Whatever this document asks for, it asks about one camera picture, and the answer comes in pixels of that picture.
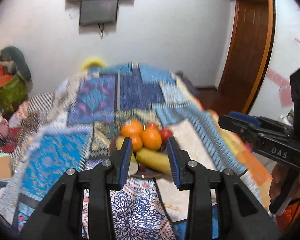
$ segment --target pink toy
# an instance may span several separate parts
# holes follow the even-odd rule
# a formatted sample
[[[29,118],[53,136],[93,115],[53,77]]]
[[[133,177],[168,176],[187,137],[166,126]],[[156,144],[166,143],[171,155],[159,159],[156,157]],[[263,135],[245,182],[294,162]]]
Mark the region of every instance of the pink toy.
[[[2,114],[0,113],[0,138],[2,140],[5,140],[8,136],[8,130],[9,123],[5,118],[2,117]]]

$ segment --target blue patterned blanket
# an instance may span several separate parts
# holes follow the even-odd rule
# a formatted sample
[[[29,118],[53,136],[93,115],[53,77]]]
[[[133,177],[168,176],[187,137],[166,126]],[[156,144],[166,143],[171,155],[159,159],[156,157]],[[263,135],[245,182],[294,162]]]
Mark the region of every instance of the blue patterned blanket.
[[[200,110],[179,77],[138,63],[93,67],[65,80],[55,93],[29,100],[26,117],[21,120],[24,136],[11,153],[17,161],[16,173],[0,199],[0,213],[12,228],[20,232],[68,168],[91,169],[107,159],[111,139],[131,118],[170,127],[191,158],[210,169],[233,169],[259,197],[247,168],[226,147],[210,114]],[[117,239],[182,239],[188,193],[173,188],[165,179],[129,178],[120,192],[111,192]],[[88,202],[86,190],[82,213],[85,238],[89,238]],[[216,207],[213,214],[215,238]]]

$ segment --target orange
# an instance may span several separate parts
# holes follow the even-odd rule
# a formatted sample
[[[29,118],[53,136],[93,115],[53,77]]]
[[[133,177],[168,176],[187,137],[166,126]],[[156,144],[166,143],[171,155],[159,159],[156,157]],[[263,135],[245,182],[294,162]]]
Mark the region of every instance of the orange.
[[[146,128],[159,130],[159,126],[155,122],[148,123]]]
[[[132,150],[134,152],[141,150],[143,145],[141,137],[139,135],[131,135],[130,138],[132,140]]]
[[[160,132],[157,129],[146,128],[141,133],[143,146],[154,151],[159,151],[161,148],[162,140]]]
[[[121,127],[121,135],[131,137],[132,135],[140,135],[143,131],[143,125],[137,119],[131,119],[124,123]]]

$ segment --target yellow stuffed toy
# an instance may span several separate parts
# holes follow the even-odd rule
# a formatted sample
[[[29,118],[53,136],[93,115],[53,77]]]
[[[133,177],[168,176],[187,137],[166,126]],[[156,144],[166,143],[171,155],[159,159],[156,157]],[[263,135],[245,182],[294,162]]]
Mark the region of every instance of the yellow stuffed toy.
[[[91,67],[106,67],[106,64],[98,57],[89,57],[82,63],[80,72],[84,72]]]

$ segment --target red date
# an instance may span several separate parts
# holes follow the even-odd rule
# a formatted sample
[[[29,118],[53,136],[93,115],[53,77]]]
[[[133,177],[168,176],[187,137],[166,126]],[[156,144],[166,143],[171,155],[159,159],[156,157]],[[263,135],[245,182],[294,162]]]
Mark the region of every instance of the red date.
[[[145,166],[143,163],[138,162],[139,171],[146,171],[147,166]]]

